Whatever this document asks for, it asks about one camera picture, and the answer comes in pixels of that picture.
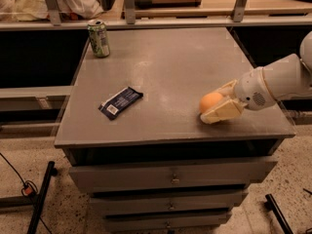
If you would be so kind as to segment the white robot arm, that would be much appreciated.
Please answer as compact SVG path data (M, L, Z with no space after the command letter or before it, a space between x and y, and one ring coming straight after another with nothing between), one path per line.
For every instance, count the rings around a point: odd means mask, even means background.
M312 87L312 32L302 40L299 55L291 54L254 68L203 96L200 119L214 124L239 117L244 109L258 111L277 101L308 98Z

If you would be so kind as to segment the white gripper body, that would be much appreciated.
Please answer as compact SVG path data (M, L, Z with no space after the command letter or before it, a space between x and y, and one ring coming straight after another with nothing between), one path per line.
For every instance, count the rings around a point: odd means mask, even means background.
M262 67L245 73L237 81L234 94L248 110L258 111L276 103L266 86Z

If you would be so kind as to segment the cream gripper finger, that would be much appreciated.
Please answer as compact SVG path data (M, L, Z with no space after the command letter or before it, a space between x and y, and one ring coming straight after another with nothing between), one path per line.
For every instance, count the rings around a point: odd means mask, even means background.
M247 105L237 98L226 97L218 102L211 109L200 115L200 119L205 124L213 124L239 117Z
M234 79L220 88L218 88L216 91L220 94L222 94L224 97L234 97L235 96L235 86L237 85L237 80Z

